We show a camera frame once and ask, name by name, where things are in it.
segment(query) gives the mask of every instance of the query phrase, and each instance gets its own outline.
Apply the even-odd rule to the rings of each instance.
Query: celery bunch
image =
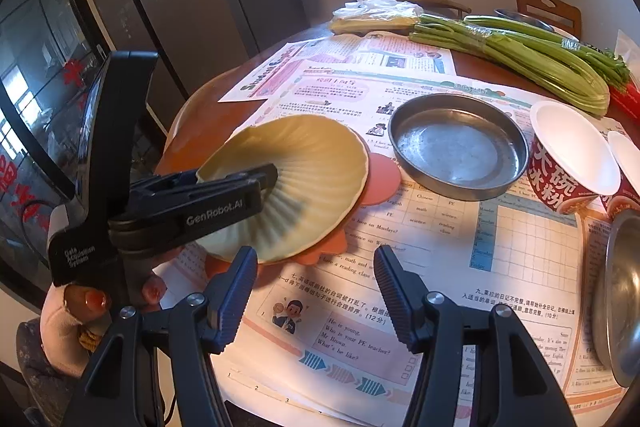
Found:
[[[590,63],[548,39],[430,14],[420,16],[409,38],[503,64],[591,114],[603,116],[609,107],[609,88]]]
[[[557,33],[551,33],[523,22],[503,19],[501,17],[469,15],[465,17],[465,23],[483,26],[484,28],[506,30],[507,35],[514,38],[516,38],[516,35],[513,35],[515,32],[554,42],[569,49],[574,55],[588,63],[609,86],[620,92],[626,91],[626,84],[631,80],[631,73],[625,61],[622,57],[616,58],[611,50],[601,52],[596,48],[581,44],[580,42],[572,42],[570,39],[565,39]]]

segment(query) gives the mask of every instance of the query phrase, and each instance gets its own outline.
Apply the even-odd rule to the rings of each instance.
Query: red paper bowl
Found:
[[[620,166],[620,188],[612,196],[601,196],[602,204],[613,220],[628,208],[640,211],[640,150],[617,131],[607,134],[609,147]]]
[[[535,133],[527,176],[537,197],[559,214],[573,214],[620,187],[620,168],[604,137],[579,112],[559,102],[531,107]]]

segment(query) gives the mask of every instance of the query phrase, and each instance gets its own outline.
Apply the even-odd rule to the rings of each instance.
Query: newspaper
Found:
[[[220,102],[267,100],[305,59],[456,74],[449,50],[411,42],[407,37],[389,32],[371,32],[363,38],[336,35],[286,44],[244,77]]]
[[[323,114],[356,130],[373,152],[393,157],[386,132],[390,114],[406,100],[434,92],[464,93],[491,103],[529,139],[530,105],[543,99],[469,78],[305,62],[242,127],[289,114]],[[606,118],[594,123],[601,132],[622,128]],[[223,359],[275,393],[317,404],[324,414],[400,425],[420,357],[396,339],[374,281],[373,251],[389,244],[428,288],[460,305],[512,306],[578,424],[599,426],[623,394],[594,356],[590,337],[588,303],[607,227],[597,206],[575,216],[549,211],[526,177],[506,194],[477,203],[434,194],[403,172],[395,197],[360,209],[351,219],[346,254],[323,256],[317,266],[266,267]],[[200,270],[202,277],[202,268],[185,264],[193,257],[193,251],[181,255],[163,275],[174,299],[197,289],[184,281],[178,288],[173,280],[178,268]],[[302,313],[292,323],[283,310],[293,301],[302,305]],[[471,412],[474,360],[473,346],[465,347],[456,414],[461,427],[468,425]]]

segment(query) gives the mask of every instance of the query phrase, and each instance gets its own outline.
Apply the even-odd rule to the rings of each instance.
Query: bowl rim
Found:
[[[626,179],[629,180],[631,186],[638,194],[640,194],[640,149],[636,147],[636,144],[633,143],[631,139],[619,131],[609,131],[607,133],[607,140],[609,141],[609,147],[613,153],[613,158],[618,162],[620,169],[626,176]],[[621,160],[620,148],[629,146],[636,150],[636,153],[634,154],[637,154],[639,159],[636,165],[631,162]]]
[[[406,158],[404,153],[402,153],[402,150],[398,147],[398,142],[396,141],[396,137],[392,133],[392,129],[394,129],[396,127],[396,125],[397,125],[396,123],[394,123],[395,122],[394,117],[396,116],[396,114],[399,114],[400,109],[402,107],[404,107],[405,105],[408,105],[408,104],[411,104],[411,103],[418,103],[417,102],[418,100],[423,100],[425,98],[433,98],[433,97],[438,97],[438,98],[449,98],[449,97],[452,97],[452,98],[457,98],[457,99],[471,100],[473,103],[478,103],[478,104],[486,106],[488,108],[488,110],[490,110],[490,111],[497,112],[497,114],[500,114],[503,117],[505,117],[511,123],[511,125],[513,125],[513,128],[517,130],[517,132],[519,133],[520,138],[522,139],[522,143],[524,145],[526,153],[525,153],[524,161],[520,165],[520,168],[518,169],[517,174],[513,177],[513,179],[510,182],[508,182],[507,184],[492,185],[490,187],[471,188],[471,187],[468,187],[466,185],[455,184],[455,183],[451,183],[449,181],[440,179],[437,176],[434,176],[434,175],[430,174],[429,172],[425,172],[422,169],[418,168],[417,166],[415,166],[412,162],[410,162]],[[530,151],[530,146],[529,146],[529,142],[527,140],[527,137],[524,135],[522,129],[510,117],[508,117],[503,110],[501,110],[498,107],[495,107],[494,105],[492,105],[492,104],[490,104],[488,102],[485,102],[484,100],[480,100],[479,98],[476,98],[474,96],[467,96],[466,94],[449,93],[449,92],[435,92],[435,93],[432,93],[432,94],[422,94],[420,96],[416,96],[414,98],[411,98],[411,99],[407,100],[406,102],[401,103],[401,105],[399,105],[398,108],[396,108],[396,110],[391,115],[391,118],[389,118],[388,129],[389,129],[388,136],[389,136],[389,141],[391,142],[391,146],[393,147],[395,154],[397,156],[399,156],[400,159],[403,162],[405,162],[407,165],[410,165],[416,171],[421,172],[421,174],[424,174],[425,176],[428,176],[432,180],[435,180],[439,184],[442,184],[442,185],[444,185],[446,187],[455,188],[457,190],[463,190],[465,192],[468,192],[469,194],[473,194],[473,193],[476,193],[476,192],[494,191],[494,190],[499,190],[499,189],[502,189],[502,188],[504,188],[504,191],[507,191],[508,188],[511,185],[513,185],[517,180],[519,180],[524,175],[524,173],[527,171],[527,168],[529,167],[529,159],[530,159],[531,151]]]
[[[578,125],[580,126],[580,129],[585,131],[584,136],[594,142],[597,142],[601,146],[602,152],[608,158],[610,164],[612,166],[616,166],[615,171],[618,173],[617,181],[609,185],[598,186],[597,184],[593,183],[593,180],[585,179],[585,176],[583,176],[581,172],[577,172],[574,168],[569,166],[569,164],[564,161],[564,153],[553,147],[544,133],[540,133],[540,121],[538,119],[538,114],[540,113],[540,110],[545,107],[553,107],[558,112],[570,114],[575,118],[576,122],[579,122]],[[584,115],[582,115],[578,110],[569,105],[565,105],[564,103],[556,102],[555,100],[542,100],[541,102],[536,102],[531,106],[531,110],[529,111],[529,118],[531,120],[531,126],[533,127],[533,131],[536,134],[536,137],[538,138],[538,140],[540,140],[540,143],[542,143],[546,151],[551,155],[554,161],[558,163],[558,165],[561,166],[562,169],[564,169],[570,176],[572,176],[580,185],[587,188],[594,194],[600,196],[612,196],[618,191],[618,189],[620,188],[620,168],[618,167],[618,162],[616,162],[616,159],[611,152],[611,147],[609,146],[609,143],[607,142],[605,137],[600,133],[600,131],[595,128],[593,123],[587,120]]]

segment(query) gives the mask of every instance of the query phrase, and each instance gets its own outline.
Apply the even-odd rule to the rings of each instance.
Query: window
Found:
[[[27,82],[22,76],[22,72],[15,66],[9,71],[7,76],[2,80],[4,89],[9,95],[9,99],[13,102],[22,119],[29,126],[38,119],[40,114],[40,106],[35,100],[33,93],[29,90]],[[24,149],[24,146],[11,129],[11,125],[4,118],[4,114],[0,111],[0,144],[6,153],[15,160],[15,157]]]

